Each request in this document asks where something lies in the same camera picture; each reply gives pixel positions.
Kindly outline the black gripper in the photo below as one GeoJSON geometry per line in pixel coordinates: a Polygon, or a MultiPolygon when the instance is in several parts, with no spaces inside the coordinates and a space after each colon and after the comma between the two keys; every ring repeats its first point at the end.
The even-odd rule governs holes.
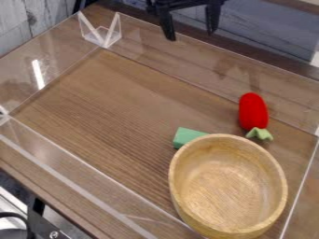
{"type": "MultiPolygon", "coordinates": [[[[206,7],[206,25],[207,33],[211,35],[219,26],[219,17],[222,5],[227,0],[146,0],[146,10],[149,13],[157,13],[158,7],[169,7],[173,10],[207,5],[206,7]]],[[[159,9],[159,25],[169,40],[177,40],[174,20],[170,11],[166,8],[159,9]]]]}

